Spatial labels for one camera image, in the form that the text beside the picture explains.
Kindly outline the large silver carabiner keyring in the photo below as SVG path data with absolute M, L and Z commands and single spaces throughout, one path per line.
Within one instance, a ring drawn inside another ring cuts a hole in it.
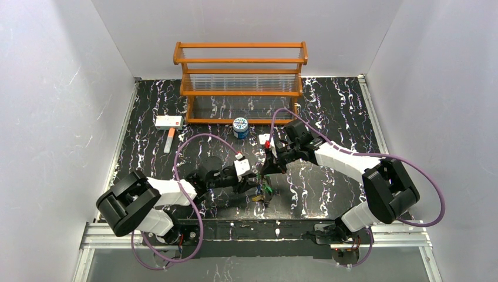
M 275 190 L 271 187 L 273 190 L 273 193 L 271 193 L 271 194 L 267 193 L 263 188 L 264 184 L 268 184 L 271 187 L 271 180 L 269 177 L 263 176 L 260 179 L 260 184 L 257 187 L 257 191 L 256 191 L 255 196 L 262 195 L 264 197 L 264 200 L 259 202 L 259 203 L 268 204 L 272 200 L 273 196 L 275 195 Z

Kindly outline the yellow key tag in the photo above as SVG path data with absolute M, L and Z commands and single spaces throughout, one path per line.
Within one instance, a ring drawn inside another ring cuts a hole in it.
M 264 197 L 262 195 L 258 195 L 252 198 L 252 201 L 254 202 L 261 202 L 264 200 Z

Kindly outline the green key tag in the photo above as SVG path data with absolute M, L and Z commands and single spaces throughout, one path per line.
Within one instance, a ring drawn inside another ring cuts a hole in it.
M 264 184 L 264 185 L 263 185 L 263 188 L 264 188 L 264 190 L 265 190 L 267 193 L 269 193 L 269 194 L 273 193 L 272 188 L 271 188 L 268 184 Z

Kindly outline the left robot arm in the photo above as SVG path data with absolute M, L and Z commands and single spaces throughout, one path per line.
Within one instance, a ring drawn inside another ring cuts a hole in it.
M 233 164 L 222 164 L 219 157 L 208 157 L 179 181 L 154 179 L 136 170 L 103 193 L 96 207 L 115 236 L 135 230 L 165 236 L 174 221 L 160 207 L 189 206 L 210 189 L 232 187 L 234 193 L 244 193 L 258 185 L 246 157 L 238 155 Z

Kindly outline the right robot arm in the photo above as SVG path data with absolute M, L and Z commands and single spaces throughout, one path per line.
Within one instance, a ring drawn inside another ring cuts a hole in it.
M 271 140 L 268 133 L 259 135 L 265 151 L 261 175 L 286 173 L 287 164 L 303 160 L 340 172 L 364 188 L 366 201 L 334 220 L 336 235 L 345 237 L 378 223 L 390 224 L 419 201 L 420 194 L 400 160 L 349 153 L 311 133 L 300 120 L 287 123 L 284 130 L 287 137 L 283 140 Z

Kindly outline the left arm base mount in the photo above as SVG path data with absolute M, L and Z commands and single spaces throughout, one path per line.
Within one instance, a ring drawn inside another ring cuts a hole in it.
M 176 224 L 165 235 L 145 233 L 153 246 L 194 246 L 199 241 L 200 228 L 194 224 Z

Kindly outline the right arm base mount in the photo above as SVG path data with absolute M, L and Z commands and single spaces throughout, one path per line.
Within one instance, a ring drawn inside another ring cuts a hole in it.
M 350 235 L 340 235 L 332 230 L 312 230 L 301 235 L 302 239 L 310 239 L 317 245 L 344 244 L 345 248 L 357 248 L 372 242 L 369 233 L 362 229 Z

